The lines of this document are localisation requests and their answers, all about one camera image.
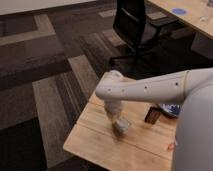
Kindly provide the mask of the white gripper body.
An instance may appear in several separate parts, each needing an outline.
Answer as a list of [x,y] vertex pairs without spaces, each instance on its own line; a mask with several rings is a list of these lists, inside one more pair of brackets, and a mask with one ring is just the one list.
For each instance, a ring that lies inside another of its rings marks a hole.
[[108,118],[111,121],[115,121],[121,116],[123,105],[121,101],[105,101],[104,109]]

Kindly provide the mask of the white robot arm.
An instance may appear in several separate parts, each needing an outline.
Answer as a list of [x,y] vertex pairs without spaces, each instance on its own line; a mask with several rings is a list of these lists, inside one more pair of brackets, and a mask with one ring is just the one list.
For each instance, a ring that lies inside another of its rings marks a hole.
[[130,126],[121,114],[124,101],[179,105],[171,171],[213,171],[213,68],[133,81],[111,70],[98,83],[95,94],[104,101],[113,127],[121,133]]

